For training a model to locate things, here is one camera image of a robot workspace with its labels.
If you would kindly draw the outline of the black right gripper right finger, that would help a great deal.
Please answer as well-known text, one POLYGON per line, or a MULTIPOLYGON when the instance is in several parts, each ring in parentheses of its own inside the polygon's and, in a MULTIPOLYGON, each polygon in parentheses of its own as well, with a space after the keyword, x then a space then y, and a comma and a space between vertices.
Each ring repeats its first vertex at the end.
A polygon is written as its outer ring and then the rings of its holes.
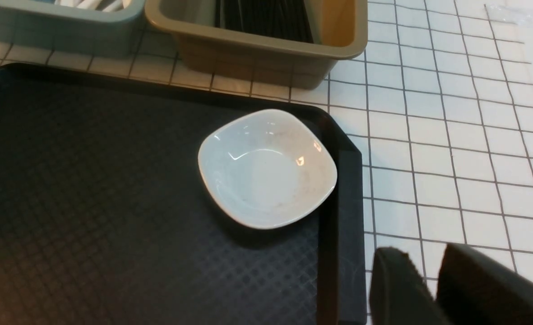
POLYGON ((533 325, 533 282, 464 244, 446 245, 436 302, 454 325, 533 325))

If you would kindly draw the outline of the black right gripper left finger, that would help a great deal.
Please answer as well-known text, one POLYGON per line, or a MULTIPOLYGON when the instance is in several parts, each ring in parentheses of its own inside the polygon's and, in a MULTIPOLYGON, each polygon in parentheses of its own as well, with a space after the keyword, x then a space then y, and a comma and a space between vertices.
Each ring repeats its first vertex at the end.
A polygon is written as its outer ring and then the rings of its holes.
POLYGON ((374 252, 369 295, 374 325, 448 325, 409 255, 394 247, 374 252))

